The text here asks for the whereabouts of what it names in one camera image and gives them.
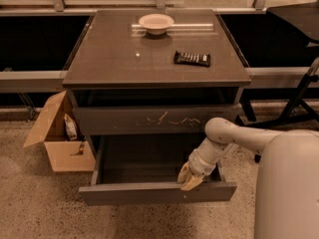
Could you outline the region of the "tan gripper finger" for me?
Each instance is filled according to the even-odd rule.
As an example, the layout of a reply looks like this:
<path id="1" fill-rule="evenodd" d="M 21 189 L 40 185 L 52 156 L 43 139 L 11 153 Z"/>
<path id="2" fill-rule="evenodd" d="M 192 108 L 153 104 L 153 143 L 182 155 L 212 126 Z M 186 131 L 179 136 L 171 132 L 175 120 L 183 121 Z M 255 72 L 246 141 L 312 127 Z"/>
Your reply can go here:
<path id="1" fill-rule="evenodd" d="M 193 174 L 187 174 L 180 178 L 181 183 L 181 190 L 184 191 L 190 191 L 197 186 L 199 186 L 203 182 L 203 176 L 202 175 L 193 175 Z"/>
<path id="2" fill-rule="evenodd" d="M 186 183 L 189 176 L 190 176 L 190 169 L 189 169 L 188 163 L 186 162 L 186 163 L 182 166 L 182 168 L 181 168 L 181 170 L 180 170 L 180 172 L 179 172 L 179 174 L 178 174 L 177 182 L 178 182 L 179 184 Z"/>

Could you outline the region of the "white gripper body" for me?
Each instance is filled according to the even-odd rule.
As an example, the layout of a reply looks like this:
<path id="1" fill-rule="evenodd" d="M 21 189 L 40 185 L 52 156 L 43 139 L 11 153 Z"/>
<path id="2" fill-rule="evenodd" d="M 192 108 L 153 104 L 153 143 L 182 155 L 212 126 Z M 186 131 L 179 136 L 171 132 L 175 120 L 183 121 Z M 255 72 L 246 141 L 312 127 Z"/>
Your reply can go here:
<path id="1" fill-rule="evenodd" d="M 192 175 L 205 177 L 211 175 L 217 162 L 232 148 L 231 143 L 218 143 L 206 137 L 188 157 L 188 166 Z"/>

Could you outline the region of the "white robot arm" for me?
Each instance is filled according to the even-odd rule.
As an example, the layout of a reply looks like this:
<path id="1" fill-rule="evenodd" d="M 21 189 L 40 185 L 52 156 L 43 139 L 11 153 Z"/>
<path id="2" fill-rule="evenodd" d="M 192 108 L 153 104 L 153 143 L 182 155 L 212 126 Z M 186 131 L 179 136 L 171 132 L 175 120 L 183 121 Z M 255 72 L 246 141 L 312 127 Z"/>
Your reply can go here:
<path id="1" fill-rule="evenodd" d="M 210 119 L 205 139 L 180 170 L 181 189 L 200 185 L 233 144 L 261 155 L 254 239 L 319 239 L 319 132 L 261 129 Z"/>

